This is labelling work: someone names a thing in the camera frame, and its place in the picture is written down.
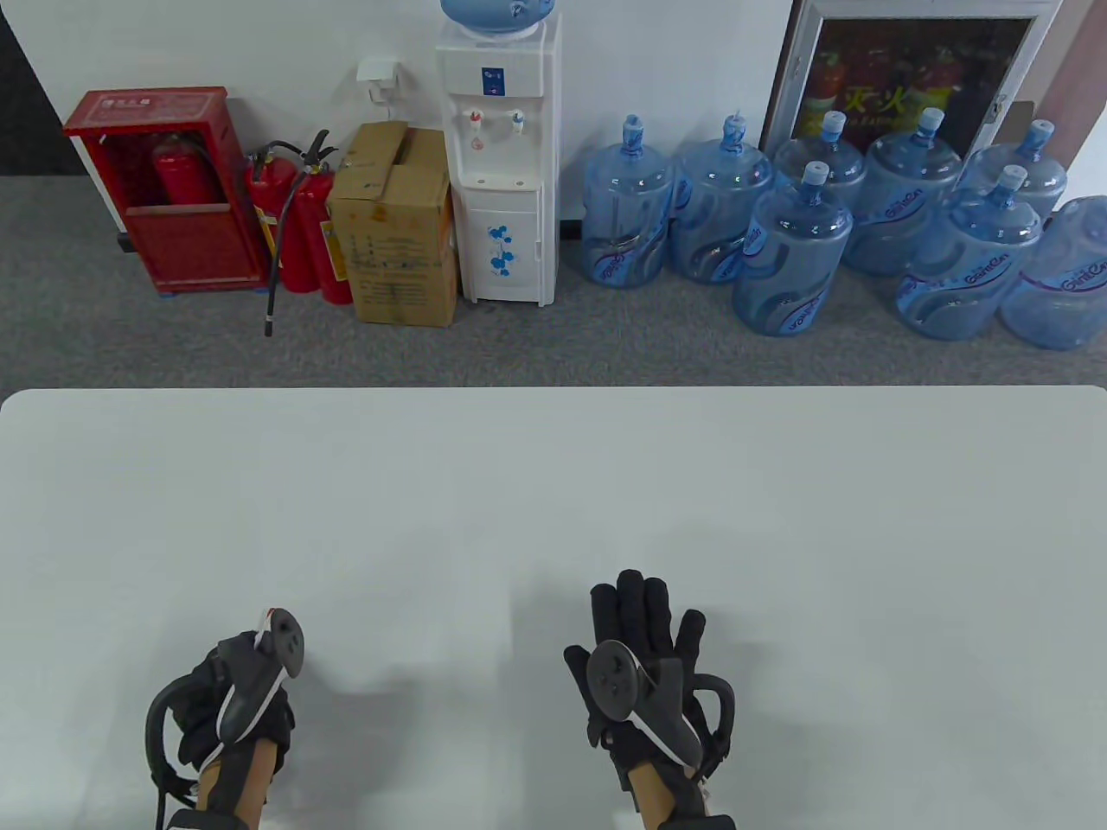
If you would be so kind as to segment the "person's left hand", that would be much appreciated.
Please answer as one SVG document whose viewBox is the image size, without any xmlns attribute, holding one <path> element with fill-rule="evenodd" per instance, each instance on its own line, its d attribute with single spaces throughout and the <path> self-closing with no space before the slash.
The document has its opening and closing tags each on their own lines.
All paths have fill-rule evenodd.
<svg viewBox="0 0 1107 830">
<path fill-rule="evenodd" d="M 225 661 L 219 656 L 218 649 L 208 652 L 201 664 L 194 667 L 189 678 L 196 685 L 189 694 L 182 694 L 170 702 L 170 716 L 182 732 L 177 751 L 178 762 L 203 772 L 214 762 L 216 759 L 214 753 L 217 746 L 223 744 L 217 735 L 216 720 L 224 699 L 232 687 L 232 679 Z M 284 768 L 284 755 L 291 747 L 293 728 L 294 715 L 287 692 L 278 686 L 265 714 L 254 724 L 254 730 L 249 732 L 239 744 L 273 741 L 277 746 L 275 774 L 279 774 Z"/>
</svg>

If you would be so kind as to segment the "person's right hand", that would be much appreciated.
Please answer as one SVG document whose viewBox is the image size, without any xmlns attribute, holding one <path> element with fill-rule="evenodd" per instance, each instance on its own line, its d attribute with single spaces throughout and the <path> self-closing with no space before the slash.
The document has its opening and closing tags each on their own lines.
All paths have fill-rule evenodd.
<svg viewBox="0 0 1107 830">
<path fill-rule="evenodd" d="M 697 671 L 707 619 L 679 622 L 668 584 L 637 570 L 590 593 L 594 645 L 563 661 L 586 708 L 586 738 L 609 754 L 621 786 L 648 764 L 679 797 L 714 775 L 731 750 L 737 701 L 727 679 Z"/>
</svg>

